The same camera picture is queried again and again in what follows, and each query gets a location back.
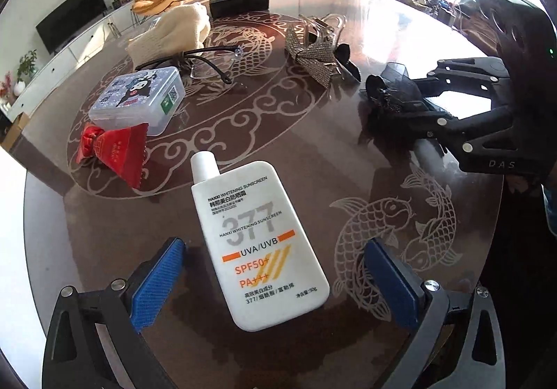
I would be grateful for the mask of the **black hair claw clip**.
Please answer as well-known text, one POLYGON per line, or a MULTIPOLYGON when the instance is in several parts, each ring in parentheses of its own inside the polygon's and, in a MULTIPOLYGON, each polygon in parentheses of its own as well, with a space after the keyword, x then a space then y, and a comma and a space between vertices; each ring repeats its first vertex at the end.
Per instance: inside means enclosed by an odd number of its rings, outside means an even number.
MULTIPOLYGON (((359 85, 362 82, 362 74, 350 60, 349 45, 339 44, 333 54, 341 67, 344 80, 349 85, 359 85)), ((369 75, 366 78, 364 93, 374 106, 389 114, 427 110, 419 88, 408 77, 408 70, 401 63, 389 62, 379 75, 369 75)))

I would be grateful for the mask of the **rhinestone bow hair clip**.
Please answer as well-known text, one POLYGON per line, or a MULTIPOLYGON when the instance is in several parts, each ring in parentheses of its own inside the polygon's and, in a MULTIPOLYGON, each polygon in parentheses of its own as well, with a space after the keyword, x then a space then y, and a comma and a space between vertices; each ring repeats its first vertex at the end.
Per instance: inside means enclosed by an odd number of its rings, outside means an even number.
POLYGON ((346 17, 339 14, 298 17, 302 21, 303 36, 299 37, 293 26, 289 26, 286 30, 285 48, 313 80, 322 87, 329 88, 332 79, 341 74, 335 51, 346 27, 346 17))

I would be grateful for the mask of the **white sunscreen bottle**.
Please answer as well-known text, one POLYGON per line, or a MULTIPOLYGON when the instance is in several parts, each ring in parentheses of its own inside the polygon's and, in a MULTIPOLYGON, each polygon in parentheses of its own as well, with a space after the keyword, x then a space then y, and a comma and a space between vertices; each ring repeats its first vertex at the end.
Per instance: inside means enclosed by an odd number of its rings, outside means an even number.
POLYGON ((272 164, 222 172, 211 151, 191 159, 192 194, 235 325, 258 332, 325 304, 329 282, 272 164))

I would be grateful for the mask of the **red candy pouch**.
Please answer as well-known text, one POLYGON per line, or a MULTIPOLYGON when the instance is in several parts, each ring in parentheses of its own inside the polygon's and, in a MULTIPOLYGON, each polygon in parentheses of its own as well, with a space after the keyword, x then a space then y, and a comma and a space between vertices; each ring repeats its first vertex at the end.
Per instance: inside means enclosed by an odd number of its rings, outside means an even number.
POLYGON ((111 131, 87 124, 81 132, 76 163, 97 158, 130 188, 138 189, 142 180, 147 131, 147 123, 111 131))

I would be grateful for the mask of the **black rectangular box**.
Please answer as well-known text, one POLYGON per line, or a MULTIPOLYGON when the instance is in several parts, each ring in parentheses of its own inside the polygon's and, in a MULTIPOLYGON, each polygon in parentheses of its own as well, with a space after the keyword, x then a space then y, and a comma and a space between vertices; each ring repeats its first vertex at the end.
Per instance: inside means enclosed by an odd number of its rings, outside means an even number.
POLYGON ((213 19, 241 15, 248 12, 261 12, 269 9, 269 0, 210 0, 213 19))

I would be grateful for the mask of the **white tv cabinet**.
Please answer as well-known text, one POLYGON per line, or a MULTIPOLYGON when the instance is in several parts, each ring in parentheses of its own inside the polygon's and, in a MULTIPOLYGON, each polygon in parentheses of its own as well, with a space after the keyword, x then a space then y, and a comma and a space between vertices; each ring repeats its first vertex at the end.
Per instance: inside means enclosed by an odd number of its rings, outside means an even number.
POLYGON ((22 93, 17 96, 12 106, 1 107, 4 115, 10 122, 14 122, 21 114, 32 116, 41 103, 64 80, 97 55, 105 44, 114 40, 122 40, 131 29, 141 25, 146 19, 146 16, 134 14, 132 3, 128 2, 103 16, 97 22, 83 28, 75 38, 41 67, 32 80, 26 84, 22 93))

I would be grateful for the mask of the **red flower vase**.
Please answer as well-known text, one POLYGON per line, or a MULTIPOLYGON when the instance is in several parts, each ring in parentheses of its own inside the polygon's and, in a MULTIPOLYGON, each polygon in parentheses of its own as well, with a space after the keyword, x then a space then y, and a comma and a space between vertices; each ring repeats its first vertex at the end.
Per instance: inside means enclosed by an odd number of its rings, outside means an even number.
POLYGON ((15 95, 13 92, 13 80, 12 75, 8 71, 4 78, 1 80, 1 88, 0 88, 0 98, 1 100, 9 105, 15 102, 15 95))

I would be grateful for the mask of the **clear plastic cartoon box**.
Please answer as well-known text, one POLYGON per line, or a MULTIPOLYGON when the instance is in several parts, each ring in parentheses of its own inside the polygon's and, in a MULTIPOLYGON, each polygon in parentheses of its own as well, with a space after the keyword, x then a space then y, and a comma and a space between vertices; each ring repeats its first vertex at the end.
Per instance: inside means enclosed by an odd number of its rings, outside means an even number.
POLYGON ((146 123, 148 136, 164 132, 185 97, 176 67, 141 70, 112 80, 88 112, 105 131, 146 123))

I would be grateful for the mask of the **leafy plant by flowers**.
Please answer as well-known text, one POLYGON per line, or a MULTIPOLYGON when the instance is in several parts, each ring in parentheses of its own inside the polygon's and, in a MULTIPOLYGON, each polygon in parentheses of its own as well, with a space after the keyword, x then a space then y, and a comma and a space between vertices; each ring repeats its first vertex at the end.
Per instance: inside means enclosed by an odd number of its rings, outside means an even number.
POLYGON ((35 49, 31 49, 20 58, 17 68, 18 81, 25 81, 26 83, 28 83, 30 80, 32 80, 35 73, 37 72, 37 57, 37 51, 35 49))

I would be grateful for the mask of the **cream knitted cloth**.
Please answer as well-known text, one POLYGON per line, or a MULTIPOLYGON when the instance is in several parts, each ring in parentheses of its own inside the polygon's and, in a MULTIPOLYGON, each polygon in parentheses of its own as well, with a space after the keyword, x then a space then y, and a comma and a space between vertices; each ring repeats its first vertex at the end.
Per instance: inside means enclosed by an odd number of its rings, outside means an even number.
POLYGON ((132 38, 126 47, 133 67, 180 51, 204 48, 211 31, 210 16, 201 3, 181 5, 165 12, 146 32, 132 38))

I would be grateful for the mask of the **black television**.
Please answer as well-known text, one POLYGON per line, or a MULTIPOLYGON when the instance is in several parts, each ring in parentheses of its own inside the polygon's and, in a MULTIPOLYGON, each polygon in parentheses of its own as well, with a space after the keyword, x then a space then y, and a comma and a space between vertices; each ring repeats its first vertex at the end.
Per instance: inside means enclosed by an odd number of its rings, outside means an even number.
POLYGON ((54 54, 106 10, 104 0, 65 0, 36 26, 36 30, 48 53, 54 54))

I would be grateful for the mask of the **black frame glasses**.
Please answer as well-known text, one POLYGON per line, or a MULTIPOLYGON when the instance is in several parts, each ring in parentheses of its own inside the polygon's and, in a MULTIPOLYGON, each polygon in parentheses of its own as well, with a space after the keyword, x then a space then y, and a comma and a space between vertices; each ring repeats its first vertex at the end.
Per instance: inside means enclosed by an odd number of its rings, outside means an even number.
POLYGON ((134 70, 175 67, 181 77, 192 80, 221 80, 231 85, 232 67, 244 56, 241 46, 217 46, 179 51, 171 56, 164 56, 137 65, 134 70))

